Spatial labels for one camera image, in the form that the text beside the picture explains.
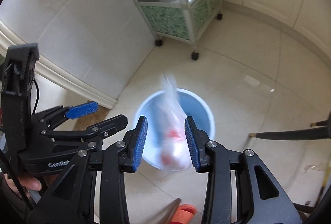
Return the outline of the person left hand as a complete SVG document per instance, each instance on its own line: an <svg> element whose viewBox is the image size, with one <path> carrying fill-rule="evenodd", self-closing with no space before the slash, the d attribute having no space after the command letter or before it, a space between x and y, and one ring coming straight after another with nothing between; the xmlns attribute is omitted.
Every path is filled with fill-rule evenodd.
<svg viewBox="0 0 331 224"><path fill-rule="evenodd" d="M17 187L15 186L14 182L12 179L8 178L8 174L4 174L5 181L8 185L8 187L18 196L20 196ZM19 176L18 180L21 184L22 187L25 187L28 190L35 190L35 191L40 191L42 190L42 184L41 182L30 175L25 175L25 176Z"/></svg>

